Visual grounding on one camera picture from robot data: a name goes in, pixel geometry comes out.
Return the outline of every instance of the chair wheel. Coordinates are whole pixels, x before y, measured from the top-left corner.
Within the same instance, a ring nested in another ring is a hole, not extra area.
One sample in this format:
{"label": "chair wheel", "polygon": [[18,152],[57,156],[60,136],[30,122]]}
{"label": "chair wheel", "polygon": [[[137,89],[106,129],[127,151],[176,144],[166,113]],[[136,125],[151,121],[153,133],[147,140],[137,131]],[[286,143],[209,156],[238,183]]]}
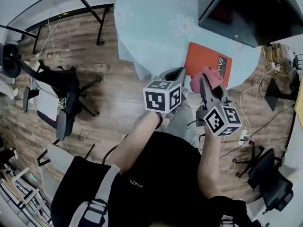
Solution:
{"label": "chair wheel", "polygon": [[100,115],[100,112],[99,111],[96,111],[95,113],[94,113],[94,117],[98,117]]}

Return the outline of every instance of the computer screen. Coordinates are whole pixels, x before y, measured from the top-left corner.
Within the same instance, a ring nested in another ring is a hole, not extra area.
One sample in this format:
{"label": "computer screen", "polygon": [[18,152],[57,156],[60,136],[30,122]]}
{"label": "computer screen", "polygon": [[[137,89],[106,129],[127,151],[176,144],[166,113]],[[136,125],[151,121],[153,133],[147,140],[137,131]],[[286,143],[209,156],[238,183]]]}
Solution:
{"label": "computer screen", "polygon": [[253,47],[303,34],[302,18],[288,0],[213,0],[199,25]]}

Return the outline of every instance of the shoulder strap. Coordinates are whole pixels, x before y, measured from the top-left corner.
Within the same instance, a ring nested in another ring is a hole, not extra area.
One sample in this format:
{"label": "shoulder strap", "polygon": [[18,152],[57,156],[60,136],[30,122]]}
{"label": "shoulder strap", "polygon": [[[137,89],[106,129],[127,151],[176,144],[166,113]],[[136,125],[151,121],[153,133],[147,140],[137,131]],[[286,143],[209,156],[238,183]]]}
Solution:
{"label": "shoulder strap", "polygon": [[120,168],[112,165],[104,176],[102,183],[97,191],[95,199],[91,202],[83,202],[72,217],[69,227],[76,227],[80,222],[93,222],[102,227],[108,227],[107,203],[110,190]]}

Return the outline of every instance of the strap buckle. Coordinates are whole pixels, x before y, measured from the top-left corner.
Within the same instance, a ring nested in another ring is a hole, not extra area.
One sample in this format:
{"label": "strap buckle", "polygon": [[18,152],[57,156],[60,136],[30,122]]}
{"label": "strap buckle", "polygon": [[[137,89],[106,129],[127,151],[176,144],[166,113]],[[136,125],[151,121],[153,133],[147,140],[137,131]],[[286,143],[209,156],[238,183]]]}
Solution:
{"label": "strap buckle", "polygon": [[102,199],[94,199],[89,204],[88,210],[101,214],[101,215],[105,215],[106,211],[107,211],[107,202],[105,202]]}

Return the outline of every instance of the round table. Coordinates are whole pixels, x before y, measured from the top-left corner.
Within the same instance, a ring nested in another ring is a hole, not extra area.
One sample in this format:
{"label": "round table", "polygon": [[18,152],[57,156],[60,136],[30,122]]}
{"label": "round table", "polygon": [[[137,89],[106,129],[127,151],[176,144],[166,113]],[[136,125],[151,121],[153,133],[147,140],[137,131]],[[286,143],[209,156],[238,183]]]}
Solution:
{"label": "round table", "polygon": [[[198,0],[116,0],[119,57],[134,62],[140,79],[184,67],[194,42],[232,58],[228,88],[241,84],[258,64],[252,48],[198,25]],[[189,88],[187,76],[185,88]]]}

